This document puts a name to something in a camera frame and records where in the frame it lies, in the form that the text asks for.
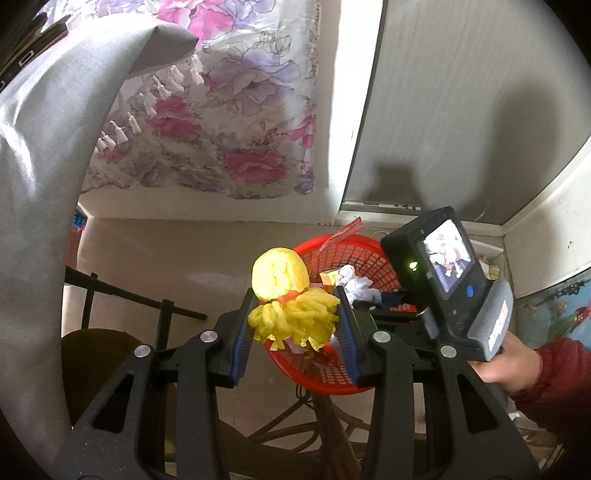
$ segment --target person's arm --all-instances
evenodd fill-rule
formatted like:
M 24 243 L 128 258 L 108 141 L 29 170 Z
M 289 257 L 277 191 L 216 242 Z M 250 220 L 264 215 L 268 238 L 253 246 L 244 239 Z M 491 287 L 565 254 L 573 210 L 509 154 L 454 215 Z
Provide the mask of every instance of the person's arm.
M 589 428 L 591 420 L 591 352 L 570 338 L 538 348 L 539 379 L 529 390 L 513 396 L 517 409 L 570 443 Z
M 471 362 L 485 382 L 498 382 L 517 408 L 564 442 L 591 423 L 591 353 L 582 343 L 559 339 L 537 351 L 511 333 L 488 363 Z

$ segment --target floral curtain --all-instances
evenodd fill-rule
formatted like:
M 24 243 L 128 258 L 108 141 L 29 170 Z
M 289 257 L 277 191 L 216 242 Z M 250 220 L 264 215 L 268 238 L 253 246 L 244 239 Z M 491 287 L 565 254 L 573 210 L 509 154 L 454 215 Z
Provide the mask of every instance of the floral curtain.
M 164 98 L 158 85 L 170 71 L 145 77 L 155 113 L 138 93 L 126 100 L 127 112 L 113 111 L 105 134 L 116 138 L 118 126 L 128 140 L 95 150 L 83 193 L 182 186 L 260 199 L 314 189 L 319 0 L 52 0 L 44 11 L 50 21 L 71 14 L 70 30 L 136 12 L 199 37 L 203 83 L 181 64 L 182 88 Z

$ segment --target gray wall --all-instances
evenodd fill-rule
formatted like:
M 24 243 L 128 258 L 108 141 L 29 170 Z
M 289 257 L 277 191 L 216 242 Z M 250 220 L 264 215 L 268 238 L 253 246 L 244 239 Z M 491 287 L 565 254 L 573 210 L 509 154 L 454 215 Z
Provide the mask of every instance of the gray wall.
M 589 138 L 588 64 L 541 0 L 388 3 L 345 199 L 505 222 Z

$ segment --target camera screen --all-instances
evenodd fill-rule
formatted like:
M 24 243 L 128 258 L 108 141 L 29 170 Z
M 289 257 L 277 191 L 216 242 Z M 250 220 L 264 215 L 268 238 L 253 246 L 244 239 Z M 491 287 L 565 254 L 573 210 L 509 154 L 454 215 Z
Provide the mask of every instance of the camera screen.
M 472 261 L 456 224 L 446 220 L 427 235 L 423 244 L 443 290 L 448 293 Z

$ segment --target gray fabric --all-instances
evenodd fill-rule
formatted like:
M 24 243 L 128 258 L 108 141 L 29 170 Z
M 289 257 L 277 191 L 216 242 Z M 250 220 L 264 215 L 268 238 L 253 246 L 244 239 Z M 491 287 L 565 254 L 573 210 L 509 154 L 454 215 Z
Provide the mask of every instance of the gray fabric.
M 125 78 L 178 61 L 195 43 L 176 25 L 110 15 L 68 35 L 0 93 L 0 408 L 46 469 L 70 429 L 63 258 L 90 156 Z

